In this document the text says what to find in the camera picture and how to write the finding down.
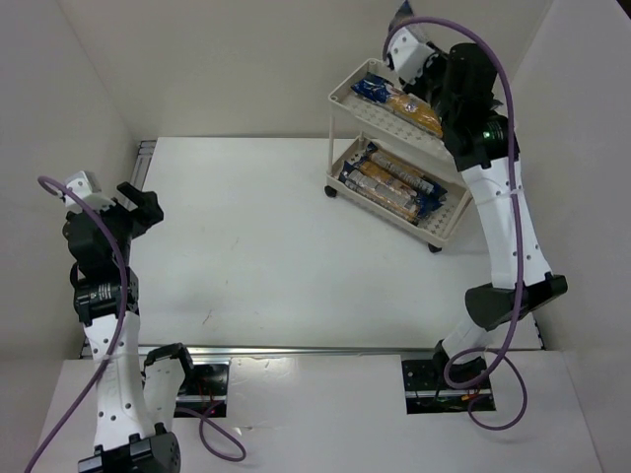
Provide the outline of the blue and yellow spaghetti bag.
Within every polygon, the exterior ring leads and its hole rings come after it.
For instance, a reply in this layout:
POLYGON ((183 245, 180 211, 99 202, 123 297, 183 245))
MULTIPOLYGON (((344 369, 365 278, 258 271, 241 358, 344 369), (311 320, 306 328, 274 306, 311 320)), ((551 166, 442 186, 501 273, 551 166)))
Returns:
POLYGON ((417 226, 437 208, 428 196, 403 183, 372 161, 346 161, 338 176, 346 187, 417 226))

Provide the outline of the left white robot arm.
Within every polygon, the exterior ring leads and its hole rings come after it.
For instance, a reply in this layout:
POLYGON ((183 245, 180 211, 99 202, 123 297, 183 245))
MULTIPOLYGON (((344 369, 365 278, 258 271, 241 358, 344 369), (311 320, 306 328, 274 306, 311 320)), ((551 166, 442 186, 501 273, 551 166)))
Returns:
POLYGON ((173 431, 177 393, 192 371, 186 347, 174 343, 139 355, 138 278, 129 266, 131 242, 164 219, 156 193, 128 182, 125 208, 104 196, 86 172, 68 178, 79 197, 65 198, 62 234, 75 263, 73 306, 95 362, 97 427, 94 451, 80 472, 177 472, 181 453, 173 431))

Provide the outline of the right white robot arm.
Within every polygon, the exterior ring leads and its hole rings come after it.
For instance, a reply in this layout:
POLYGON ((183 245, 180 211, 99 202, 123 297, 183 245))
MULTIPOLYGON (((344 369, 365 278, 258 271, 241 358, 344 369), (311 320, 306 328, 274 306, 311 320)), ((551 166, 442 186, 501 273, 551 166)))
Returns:
POLYGON ((533 228, 512 94, 495 54, 475 43, 444 52, 420 42, 394 54, 392 63, 405 91, 440 118, 489 249, 490 282, 466 291, 467 318, 436 347, 435 363, 451 375, 482 355, 491 331, 507 324, 512 337, 525 315, 565 295, 568 283, 551 270, 533 228))

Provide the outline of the white two-tier utility cart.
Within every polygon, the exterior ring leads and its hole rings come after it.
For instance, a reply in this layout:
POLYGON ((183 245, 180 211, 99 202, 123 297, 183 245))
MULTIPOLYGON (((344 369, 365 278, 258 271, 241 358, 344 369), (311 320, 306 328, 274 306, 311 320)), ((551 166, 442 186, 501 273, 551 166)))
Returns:
POLYGON ((328 149, 324 193, 350 199, 438 253, 455 233, 471 194, 438 137, 353 90, 366 76, 395 81, 380 60, 370 58, 329 94, 329 144, 335 142, 338 118, 350 119, 359 135, 338 157, 328 149))

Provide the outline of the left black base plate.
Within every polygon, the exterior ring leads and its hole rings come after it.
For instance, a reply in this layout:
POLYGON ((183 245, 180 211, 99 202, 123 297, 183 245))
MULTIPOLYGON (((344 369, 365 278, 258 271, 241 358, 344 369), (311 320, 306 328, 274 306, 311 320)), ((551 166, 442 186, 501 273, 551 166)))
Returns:
POLYGON ((210 408, 209 418, 225 418, 229 373, 227 361, 195 364, 178 391, 177 409, 185 408, 203 414, 210 408))

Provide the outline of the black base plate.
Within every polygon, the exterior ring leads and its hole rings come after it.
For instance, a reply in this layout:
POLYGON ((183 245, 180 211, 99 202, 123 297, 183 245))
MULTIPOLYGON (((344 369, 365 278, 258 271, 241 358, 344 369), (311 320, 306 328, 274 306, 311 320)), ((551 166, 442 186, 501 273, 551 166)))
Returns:
POLYGON ((466 413, 496 410, 490 380, 468 389, 448 386, 429 359, 401 361, 405 408, 408 415, 466 413))
POLYGON ((229 373, 227 361, 195 364, 178 391, 177 409, 185 408, 203 414, 210 408, 209 418, 225 418, 229 373))

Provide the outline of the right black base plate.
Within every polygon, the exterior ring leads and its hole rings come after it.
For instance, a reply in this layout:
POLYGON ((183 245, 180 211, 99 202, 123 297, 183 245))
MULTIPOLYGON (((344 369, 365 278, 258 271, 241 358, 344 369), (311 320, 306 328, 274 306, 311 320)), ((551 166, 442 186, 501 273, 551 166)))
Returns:
POLYGON ((405 408, 408 415, 466 413, 496 410, 490 380, 468 389, 448 386, 429 359, 401 361, 405 408))

